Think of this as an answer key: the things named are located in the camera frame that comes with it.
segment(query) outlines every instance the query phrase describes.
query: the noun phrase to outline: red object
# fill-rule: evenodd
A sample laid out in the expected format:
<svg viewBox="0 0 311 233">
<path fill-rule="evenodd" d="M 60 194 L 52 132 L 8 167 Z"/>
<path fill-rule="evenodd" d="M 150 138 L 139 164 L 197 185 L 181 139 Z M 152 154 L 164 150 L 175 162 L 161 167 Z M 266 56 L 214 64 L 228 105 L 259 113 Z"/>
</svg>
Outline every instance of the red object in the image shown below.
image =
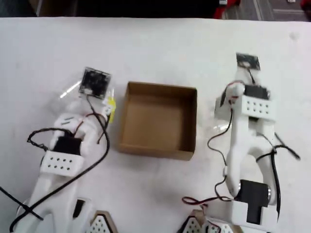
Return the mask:
<svg viewBox="0 0 311 233">
<path fill-rule="evenodd" d="M 226 8 L 229 8 L 234 5 L 239 5 L 240 3 L 241 3 L 241 0 L 228 0 L 228 3 L 226 6 L 220 6 L 216 9 L 213 18 L 220 19 Z"/>
<path fill-rule="evenodd" d="M 302 0 L 300 6 L 304 11 L 311 10 L 311 0 Z"/>
</svg>

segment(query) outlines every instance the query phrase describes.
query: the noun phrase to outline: black wire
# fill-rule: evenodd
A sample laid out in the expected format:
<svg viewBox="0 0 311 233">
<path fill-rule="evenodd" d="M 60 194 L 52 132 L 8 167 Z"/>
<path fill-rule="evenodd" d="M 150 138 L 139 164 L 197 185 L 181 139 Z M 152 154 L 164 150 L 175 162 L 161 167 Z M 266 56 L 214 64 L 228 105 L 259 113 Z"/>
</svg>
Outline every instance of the black wire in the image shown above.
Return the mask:
<svg viewBox="0 0 311 233">
<path fill-rule="evenodd" d="M 65 133 L 67 133 L 68 135 L 73 136 L 73 133 L 70 130 L 61 129 L 61 128 L 44 128 L 44 129 L 41 129 L 41 130 L 33 131 L 28 136 L 27 142 L 31 143 L 35 147 L 39 147 L 39 148 L 43 149 L 44 151 L 48 151 L 49 148 L 47 146 L 45 146 L 44 144 L 37 144 L 36 142 L 34 142 L 32 140 L 32 137 L 35 136 L 37 133 L 47 132 L 47 131 L 63 131 Z"/>
<path fill-rule="evenodd" d="M 219 133 L 219 134 L 217 134 L 217 135 L 211 137 L 211 138 L 208 140 L 208 142 L 207 142 L 207 147 L 208 147 L 208 148 L 210 148 L 210 149 L 213 150 L 213 151 L 218 152 L 218 153 L 222 156 L 225 166 L 227 166 L 227 162 L 226 162 L 226 160 L 225 160 L 224 154 L 223 154 L 220 150 L 211 147 L 209 144 L 210 144 L 210 142 L 211 142 L 214 138 L 219 137 L 219 136 L 221 136 L 221 135 L 224 135 L 226 132 L 228 132 L 228 130 L 230 129 L 231 123 L 232 123 L 232 117 L 233 117 L 233 110 L 231 109 L 230 121 L 229 121 L 229 124 L 228 124 L 228 127 L 226 128 L 226 130 L 223 131 L 222 133 Z M 231 199 L 228 198 L 228 197 L 222 197 L 222 196 L 220 196 L 219 193 L 218 193 L 218 191 L 217 191 L 217 187 L 218 187 L 219 185 L 223 184 L 223 183 L 225 182 L 226 178 L 227 178 L 227 176 L 225 176 L 224 179 L 223 179 L 221 182 L 215 184 L 214 190 L 215 190 L 215 194 L 216 194 L 216 196 L 217 196 L 218 199 L 220 199 L 220 200 L 222 200 L 222 201 L 231 201 Z"/>
<path fill-rule="evenodd" d="M 42 217 L 40 217 L 39 215 L 37 215 L 34 211 L 32 211 L 28 205 L 25 205 L 24 203 L 20 202 L 19 200 L 17 200 L 15 197 L 13 197 L 11 194 L 9 194 L 7 191 L 4 190 L 4 188 L 0 187 L 0 191 L 2 193 L 4 193 L 6 196 L 8 196 L 11 200 L 13 200 L 14 202 L 16 202 L 17 204 L 19 204 L 21 207 L 24 208 L 25 211 L 27 211 L 28 213 L 33 214 L 34 216 L 36 216 L 37 218 L 39 218 L 41 221 L 43 220 Z"/>
<path fill-rule="evenodd" d="M 209 144 L 210 144 L 211 140 L 213 140 L 214 138 L 219 137 L 219 136 L 221 136 L 221 135 L 224 135 L 226 132 L 228 132 L 228 130 L 229 130 L 230 126 L 231 126 L 231 123 L 232 123 L 232 116 L 233 116 L 233 111 L 232 111 L 232 109 L 231 109 L 230 121 L 229 121 L 229 124 L 228 124 L 228 127 L 226 128 L 226 130 L 223 131 L 222 133 L 219 133 L 219 134 L 217 134 L 217 135 L 211 137 L 211 138 L 208 140 L 208 142 L 207 142 L 208 148 L 210 148 L 210 149 L 213 150 L 213 151 L 218 152 L 218 153 L 222 156 L 222 158 L 223 158 L 223 160 L 224 160 L 225 166 L 227 166 L 227 162 L 225 161 L 225 156 L 224 156 L 224 154 L 223 154 L 220 150 L 211 147 Z"/>
<path fill-rule="evenodd" d="M 220 199 L 220 200 L 222 200 L 222 201 L 232 201 L 232 199 L 229 198 L 229 197 L 220 196 L 219 193 L 218 193 L 218 191 L 217 191 L 217 187 L 218 187 L 219 185 L 223 184 L 223 183 L 225 182 L 226 178 L 227 178 L 227 176 L 224 177 L 223 181 L 221 181 L 221 182 L 215 184 L 214 190 L 215 190 L 215 193 L 216 193 L 216 196 L 217 196 L 218 199 Z"/>
<path fill-rule="evenodd" d="M 256 85 L 256 82 L 255 82 L 255 79 L 254 79 L 254 77 L 253 77 L 253 75 L 252 75 L 252 73 L 251 73 L 251 70 L 250 70 L 248 67 L 245 67 L 245 68 L 246 68 L 246 70 L 248 71 L 249 75 L 251 76 L 252 84 L 253 84 L 253 85 Z"/>
<path fill-rule="evenodd" d="M 277 218 L 279 218 L 280 216 L 280 209 L 281 209 L 281 189 L 280 189 L 280 183 L 278 180 L 278 175 L 277 175 L 277 170 L 276 170 L 276 161 L 275 161 L 275 155 L 276 155 L 276 150 L 278 148 L 285 148 L 288 151 L 291 152 L 291 154 L 295 157 L 295 159 L 300 160 L 300 156 L 291 148 L 289 148 L 288 146 L 285 145 L 277 145 L 274 146 L 271 150 L 270 153 L 264 154 L 260 157 L 258 157 L 256 159 L 256 162 L 258 163 L 258 161 L 266 156 L 271 156 L 271 167 L 272 167 L 272 171 L 273 171 L 273 175 L 274 175 L 274 179 L 275 179 L 275 183 L 276 183 L 276 211 L 277 211 Z"/>
<path fill-rule="evenodd" d="M 275 161 L 275 152 L 271 154 L 271 166 L 274 175 L 274 180 L 276 182 L 276 211 L 277 211 L 277 219 L 280 217 L 281 210 L 281 189 L 280 182 L 278 180 L 278 175 L 276 171 L 276 161 Z"/>
<path fill-rule="evenodd" d="M 107 147 L 106 147 L 106 151 L 103 154 L 103 156 L 96 161 L 93 165 L 91 165 L 90 167 L 88 167 L 87 169 L 85 169 L 83 172 L 81 172 L 80 174 L 78 174 L 76 177 L 72 178 L 71 180 L 69 180 L 68 182 L 66 182 L 65 184 L 63 184 L 62 186 L 60 186 L 59 188 L 55 189 L 54 191 L 52 191 L 51 193 L 49 193 L 48 195 L 44 196 L 43 198 L 41 198 L 39 201 L 37 201 L 35 204 L 33 204 L 32 206 L 30 206 L 29 208 L 31 210 L 33 210 L 34 208 L 36 208 L 39 204 L 41 204 L 42 202 L 44 202 L 46 199 L 48 199 L 49 197 L 53 196 L 54 194 L 58 193 L 59 191 L 61 191 L 62 189 L 64 189 L 65 187 L 67 187 L 69 184 L 71 184 L 72 182 L 76 181 L 77 179 L 79 179 L 80 177 L 82 177 L 83 175 L 85 175 L 86 173 L 88 173 L 89 171 L 91 171 L 94 167 L 96 167 L 102 160 L 104 160 L 104 158 L 107 156 L 109 149 L 110 149 L 110 140 L 109 140 L 109 136 L 107 133 L 107 130 L 105 128 L 105 126 L 103 125 L 102 121 L 99 118 L 98 113 L 95 112 L 91 102 L 88 99 L 88 96 L 86 96 L 86 100 L 88 102 L 88 104 L 90 105 L 90 108 L 92 110 L 92 112 L 94 113 L 96 119 L 98 120 L 98 122 L 100 123 L 103 132 L 105 134 L 106 140 L 107 140 Z M 20 216 L 18 216 L 10 225 L 10 232 L 13 233 L 14 232 L 14 226 L 22 219 L 24 218 L 26 215 L 28 214 L 28 212 L 24 212 L 23 214 L 21 214 Z"/>
</svg>

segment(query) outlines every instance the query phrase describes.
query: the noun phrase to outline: floor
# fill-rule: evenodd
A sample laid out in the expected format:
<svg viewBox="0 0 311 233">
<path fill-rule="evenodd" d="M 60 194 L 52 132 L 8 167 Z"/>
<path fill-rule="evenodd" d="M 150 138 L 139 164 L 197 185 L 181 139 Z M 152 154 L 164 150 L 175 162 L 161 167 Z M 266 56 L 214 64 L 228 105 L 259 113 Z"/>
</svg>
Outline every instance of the floor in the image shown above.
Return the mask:
<svg viewBox="0 0 311 233">
<path fill-rule="evenodd" d="M 301 0 L 241 0 L 239 6 L 227 9 L 223 19 L 263 21 L 309 21 L 300 7 Z"/>
</svg>

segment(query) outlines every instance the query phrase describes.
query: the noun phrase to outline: brown cardboard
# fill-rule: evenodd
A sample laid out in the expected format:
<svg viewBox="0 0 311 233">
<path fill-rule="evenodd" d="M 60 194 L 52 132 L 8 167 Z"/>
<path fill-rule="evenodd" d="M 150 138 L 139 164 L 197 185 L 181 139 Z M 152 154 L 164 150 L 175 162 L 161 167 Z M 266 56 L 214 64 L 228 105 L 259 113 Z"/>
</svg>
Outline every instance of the brown cardboard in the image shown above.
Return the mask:
<svg viewBox="0 0 311 233">
<path fill-rule="evenodd" d="M 129 82 L 120 151 L 190 160 L 195 149 L 196 109 L 195 88 Z"/>
</svg>

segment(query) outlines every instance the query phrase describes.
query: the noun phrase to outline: cable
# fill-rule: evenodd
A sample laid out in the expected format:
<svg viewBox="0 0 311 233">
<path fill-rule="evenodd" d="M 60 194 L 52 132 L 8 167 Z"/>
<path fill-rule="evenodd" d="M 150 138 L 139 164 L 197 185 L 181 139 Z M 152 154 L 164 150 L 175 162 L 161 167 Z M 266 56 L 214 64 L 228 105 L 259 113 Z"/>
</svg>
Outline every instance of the cable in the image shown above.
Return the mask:
<svg viewBox="0 0 311 233">
<path fill-rule="evenodd" d="M 98 114 L 95 112 L 91 102 L 88 99 L 88 95 L 86 96 L 86 100 L 93 112 L 93 114 L 95 115 L 96 119 L 98 120 L 99 124 L 101 125 L 103 132 L 105 134 L 106 140 L 107 140 L 107 147 L 106 147 L 106 151 L 103 154 L 103 156 L 96 161 L 93 165 L 89 166 L 87 169 L 85 169 L 84 171 L 82 171 L 80 174 L 78 174 L 77 176 L 75 176 L 74 178 L 72 178 L 71 180 L 69 180 L 68 182 L 66 182 L 65 184 L 63 184 L 62 186 L 60 186 L 59 188 L 55 189 L 54 191 L 52 191 L 51 193 L 49 193 L 48 195 L 44 196 L 43 198 L 41 198 L 40 200 L 38 200 L 35 204 L 33 204 L 32 206 L 30 206 L 30 210 L 33 210 L 35 207 L 37 207 L 39 204 L 41 204 L 42 202 L 44 202 L 46 199 L 48 199 L 49 197 L 53 196 L 54 194 L 58 193 L 59 191 L 61 191 L 62 189 L 64 189 L 65 187 L 67 187 L 69 184 L 71 184 L 72 182 L 76 181 L 77 179 L 79 179 L 80 177 L 82 177 L 83 175 L 85 175 L 86 173 L 88 173 L 89 171 L 91 171 L 94 167 L 96 167 L 102 160 L 104 160 L 104 158 L 107 156 L 109 149 L 110 149 L 110 140 L 109 140 L 109 136 L 107 133 L 107 130 L 105 128 L 105 126 L 103 125 L 102 121 L 99 119 Z M 20 216 L 18 216 L 10 225 L 10 232 L 13 233 L 14 232 L 14 226 L 22 219 L 24 218 L 28 213 L 24 212 L 23 214 L 21 214 Z"/>
<path fill-rule="evenodd" d="M 220 200 L 222 200 L 222 201 L 232 201 L 232 199 L 229 198 L 229 197 L 220 196 L 219 193 L 218 193 L 218 191 L 217 191 L 217 187 L 220 186 L 221 184 L 223 184 L 223 183 L 225 182 L 226 178 L 227 178 L 227 176 L 224 177 L 223 181 L 221 181 L 221 182 L 215 184 L 214 191 L 215 191 L 216 196 L 217 196 L 218 199 L 220 199 Z"/>
<path fill-rule="evenodd" d="M 231 123 L 232 123 L 232 117 L 233 117 L 233 111 L 231 110 L 231 117 L 230 117 L 230 121 L 229 121 L 229 124 L 228 124 L 228 127 L 226 128 L 226 130 L 223 131 L 222 133 L 219 133 L 219 134 L 217 134 L 217 135 L 211 137 L 211 138 L 208 140 L 208 142 L 207 142 L 207 147 L 208 147 L 208 148 L 210 148 L 210 149 L 213 150 L 213 151 L 218 152 L 218 153 L 222 156 L 225 166 L 227 166 L 227 162 L 225 161 L 225 156 L 224 156 L 224 154 L 223 154 L 220 150 L 211 147 L 209 144 L 210 144 L 211 140 L 213 140 L 214 138 L 219 137 L 219 136 L 221 136 L 221 135 L 224 135 L 226 132 L 228 132 L 228 130 L 229 130 L 230 126 L 231 126 Z"/>
<path fill-rule="evenodd" d="M 105 118 L 102 114 L 98 114 L 98 115 L 101 116 L 101 117 L 106 121 L 106 118 Z M 87 115 L 85 116 L 85 118 L 86 118 L 86 117 L 89 117 L 89 116 L 94 116 L 94 113 L 87 114 Z M 106 129 L 107 129 L 107 127 L 108 127 L 109 120 L 110 120 L 110 115 L 107 116 L 107 121 L 106 121 L 106 123 L 105 123 Z M 80 124 L 77 126 L 77 128 L 76 128 L 76 130 L 75 130 L 73 136 L 75 136 L 75 135 L 77 134 L 77 132 L 78 132 L 79 128 L 82 126 L 83 122 L 84 122 L 84 120 L 82 120 L 82 121 L 80 122 Z M 99 139 L 98 139 L 98 141 L 97 141 L 97 144 L 99 144 L 99 142 L 100 142 L 101 138 L 103 137 L 103 135 L 104 135 L 104 132 L 102 132 L 101 136 L 99 137 Z"/>
<path fill-rule="evenodd" d="M 73 136 L 73 133 L 70 130 L 66 130 L 66 129 L 62 129 L 62 128 L 44 128 L 44 129 L 41 129 L 41 130 L 33 131 L 28 136 L 27 142 L 31 143 L 35 147 L 43 149 L 44 151 L 48 151 L 49 148 L 47 146 L 45 146 L 43 143 L 42 144 L 37 144 L 36 142 L 34 142 L 32 140 L 32 137 L 35 136 L 37 133 L 47 132 L 47 131 L 63 131 L 64 133 L 67 133 L 68 135 Z"/>
<path fill-rule="evenodd" d="M 266 140 L 270 143 L 270 145 L 271 145 L 272 148 L 274 147 L 273 144 L 272 144 L 272 142 L 267 138 L 266 135 L 264 135 L 263 133 L 258 133 L 258 132 L 257 132 L 257 134 L 258 134 L 259 136 L 264 137 L 264 139 L 266 139 Z"/>
<path fill-rule="evenodd" d="M 274 175 L 274 180 L 276 182 L 276 211 L 277 211 L 277 219 L 280 217 L 280 210 L 281 210 L 281 189 L 280 189 L 280 182 L 278 180 L 278 175 L 276 171 L 276 161 L 274 157 L 275 153 L 271 154 L 271 166 Z"/>
<path fill-rule="evenodd" d="M 279 136 L 277 133 L 274 133 L 274 135 L 276 136 L 277 140 L 279 140 L 279 142 L 280 142 L 282 145 L 285 145 L 285 143 L 283 142 L 283 140 L 280 138 L 280 136 Z"/>
<path fill-rule="evenodd" d="M 256 85 L 256 82 L 255 82 L 255 79 L 254 79 L 254 77 L 253 77 L 253 75 L 252 75 L 252 73 L 251 73 L 251 70 L 250 70 L 249 68 L 247 68 L 247 67 L 246 67 L 246 69 L 247 69 L 249 75 L 251 76 L 252 84 L 253 84 L 253 85 Z"/>
<path fill-rule="evenodd" d="M 276 150 L 277 150 L 278 148 L 285 148 L 285 149 L 287 149 L 287 150 L 294 156 L 294 158 L 295 158 L 296 160 L 298 160 L 298 161 L 301 160 L 300 156 L 299 156 L 293 149 L 291 149 L 291 148 L 289 148 L 288 146 L 285 146 L 285 145 L 277 145 L 277 146 L 274 146 L 274 147 L 272 148 L 272 151 L 271 151 L 270 153 L 267 153 L 267 154 L 264 154 L 264 155 L 258 157 L 258 158 L 256 159 L 256 162 L 258 163 L 258 161 L 259 161 L 260 159 L 262 159 L 262 158 L 264 158 L 264 157 L 266 157 L 266 156 L 269 156 L 269 155 L 272 155 L 272 154 L 276 154 Z"/>
<path fill-rule="evenodd" d="M 13 200 L 14 202 L 16 202 L 17 204 L 19 204 L 21 207 L 24 208 L 25 211 L 27 211 L 28 213 L 33 214 L 34 216 L 36 216 L 38 219 L 40 219 L 41 221 L 43 220 L 42 217 L 40 217 L 39 215 L 37 215 L 34 211 L 32 211 L 28 205 L 25 205 L 24 203 L 20 202 L 19 200 L 17 200 L 15 197 L 13 197 L 11 194 L 9 194 L 7 191 L 4 190 L 4 188 L 0 187 L 0 191 L 2 193 L 4 193 L 6 196 L 8 196 L 11 200 Z"/>
<path fill-rule="evenodd" d="M 287 149 L 288 151 L 291 152 L 291 154 L 295 157 L 295 159 L 297 160 L 301 160 L 300 156 L 291 148 L 285 146 L 285 145 L 277 145 L 277 146 L 274 146 L 271 150 L 270 153 L 268 154 L 264 154 L 260 157 L 258 157 L 256 159 L 256 162 L 258 163 L 258 161 L 266 156 L 271 156 L 271 167 L 272 167 L 272 172 L 273 172 L 273 176 L 274 176 L 274 179 L 275 179 L 275 183 L 276 183 L 276 211 L 277 211 L 277 218 L 279 218 L 279 215 L 280 215 L 280 209 L 281 209 L 281 189 L 280 189 L 280 183 L 279 183 L 279 180 L 278 180 L 278 175 L 277 175 L 277 170 L 276 170 L 276 161 L 275 161 L 275 155 L 276 155 L 276 150 L 278 148 L 285 148 Z"/>
</svg>

